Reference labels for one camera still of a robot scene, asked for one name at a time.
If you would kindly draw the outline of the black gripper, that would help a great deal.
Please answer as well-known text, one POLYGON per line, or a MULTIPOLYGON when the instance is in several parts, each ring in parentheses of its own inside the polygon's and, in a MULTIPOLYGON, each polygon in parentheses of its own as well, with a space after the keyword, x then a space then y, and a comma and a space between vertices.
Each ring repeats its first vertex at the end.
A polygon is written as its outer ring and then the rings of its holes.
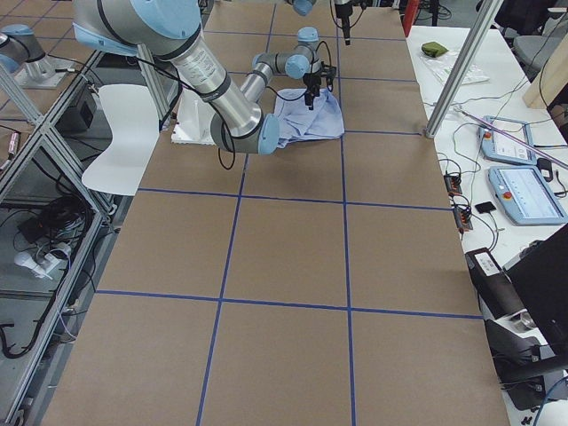
POLYGON ((335 0, 335 17, 343 33, 344 43, 351 44, 351 16, 353 14, 352 0, 335 0))
POLYGON ((320 95, 320 73, 310 73, 303 76, 305 85, 304 103, 309 110, 314 109, 314 100, 320 95))

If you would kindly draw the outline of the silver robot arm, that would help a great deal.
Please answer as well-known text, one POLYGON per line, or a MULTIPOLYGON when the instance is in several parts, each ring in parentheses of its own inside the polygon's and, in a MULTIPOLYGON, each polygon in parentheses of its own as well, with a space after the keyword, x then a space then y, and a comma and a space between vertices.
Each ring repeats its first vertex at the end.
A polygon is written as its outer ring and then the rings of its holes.
MULTIPOLYGON (((331 1, 332 21, 341 29, 344 43, 349 46, 351 44, 351 16, 353 14, 354 2, 349 0, 331 1)), ((315 1, 311 0, 292 0, 288 1, 293 10, 301 15, 306 16, 312 11, 315 1)))
POLYGON ((80 43, 123 56, 136 55, 143 44, 157 59, 172 63, 189 89, 213 108, 211 137, 227 152, 271 154, 277 148, 279 120, 257 103, 274 75, 304 80, 308 106, 319 94, 323 64, 316 28, 301 28, 291 52, 259 55, 237 86, 203 39, 195 1, 75 1, 73 6, 80 43))

